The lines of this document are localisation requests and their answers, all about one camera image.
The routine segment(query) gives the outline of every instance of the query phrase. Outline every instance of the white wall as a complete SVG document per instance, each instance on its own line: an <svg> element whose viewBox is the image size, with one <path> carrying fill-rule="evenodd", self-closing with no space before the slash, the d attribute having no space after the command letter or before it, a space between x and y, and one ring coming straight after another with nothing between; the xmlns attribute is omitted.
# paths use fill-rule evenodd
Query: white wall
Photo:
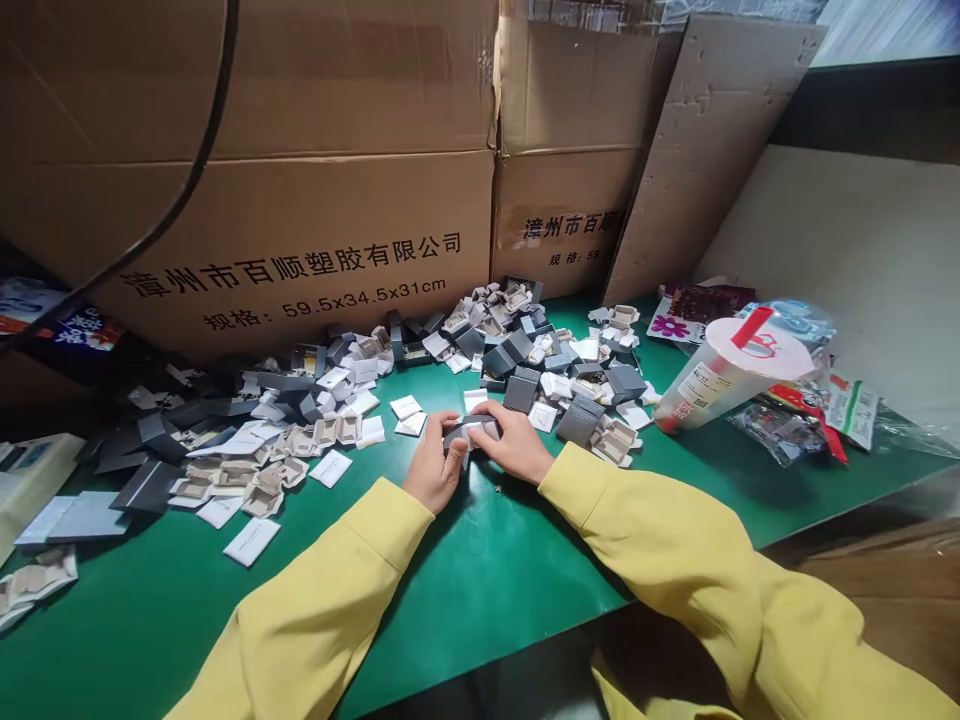
<svg viewBox="0 0 960 720"><path fill-rule="evenodd" d="M960 167L769 145L698 268L830 312L837 367L960 443Z"/></svg>

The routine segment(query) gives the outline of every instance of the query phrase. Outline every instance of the red straw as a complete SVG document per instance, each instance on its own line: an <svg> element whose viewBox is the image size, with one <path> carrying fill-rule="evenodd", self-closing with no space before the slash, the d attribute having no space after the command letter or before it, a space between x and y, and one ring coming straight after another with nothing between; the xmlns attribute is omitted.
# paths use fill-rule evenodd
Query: red straw
<svg viewBox="0 0 960 720"><path fill-rule="evenodd" d="M773 308L757 308L750 313L750 317L746 319L730 340L738 348L743 348L743 346L750 342L751 338L757 334L757 330L763 327L763 324L770 319L771 315L773 315Z"/></svg>

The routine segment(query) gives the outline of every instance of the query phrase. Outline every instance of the hand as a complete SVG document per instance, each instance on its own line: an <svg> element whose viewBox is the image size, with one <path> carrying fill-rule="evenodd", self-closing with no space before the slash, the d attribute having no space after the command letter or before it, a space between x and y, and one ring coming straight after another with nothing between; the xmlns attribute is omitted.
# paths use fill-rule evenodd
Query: hand
<svg viewBox="0 0 960 720"><path fill-rule="evenodd" d="M423 440L413 452L403 489L415 497L434 516L439 515L457 489L460 466L467 452L467 441L457 438L443 457L443 428L456 423L460 413L438 412L427 418Z"/></svg>
<svg viewBox="0 0 960 720"><path fill-rule="evenodd" d="M544 446L530 419L523 413L507 410L496 400L487 400L470 411L471 415L493 415L500 423L499 442L482 428L469 428L473 444L514 477L539 485L553 465L553 455Z"/></svg>

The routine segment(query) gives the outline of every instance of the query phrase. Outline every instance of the purple flower sticker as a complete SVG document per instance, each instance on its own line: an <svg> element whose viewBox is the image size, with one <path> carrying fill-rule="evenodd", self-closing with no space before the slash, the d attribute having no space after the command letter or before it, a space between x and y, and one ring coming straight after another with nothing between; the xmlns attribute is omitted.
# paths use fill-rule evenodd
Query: purple flower sticker
<svg viewBox="0 0 960 720"><path fill-rule="evenodd" d="M682 323L666 315L657 315L653 319L653 326L650 328L653 332L660 333L663 337L683 338L690 334L687 324Z"/></svg>

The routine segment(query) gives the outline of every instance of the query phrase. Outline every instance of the wrist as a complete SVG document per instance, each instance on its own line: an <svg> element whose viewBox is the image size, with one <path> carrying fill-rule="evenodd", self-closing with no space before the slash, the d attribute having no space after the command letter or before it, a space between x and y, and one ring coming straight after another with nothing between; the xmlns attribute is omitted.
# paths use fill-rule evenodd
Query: wrist
<svg viewBox="0 0 960 720"><path fill-rule="evenodd" d="M547 473L550 472L550 468L553 467L553 463L553 455L544 451L543 455L538 457L533 463L526 481L534 487L539 487L540 483L547 477Z"/></svg>
<svg viewBox="0 0 960 720"><path fill-rule="evenodd" d="M423 488L417 486L417 483L405 482L400 487L407 495L409 495L418 503L423 505L423 507L426 509L427 512L429 512L434 517L437 516L437 513L433 510L432 507L430 507L431 505L430 498L427 497Z"/></svg>

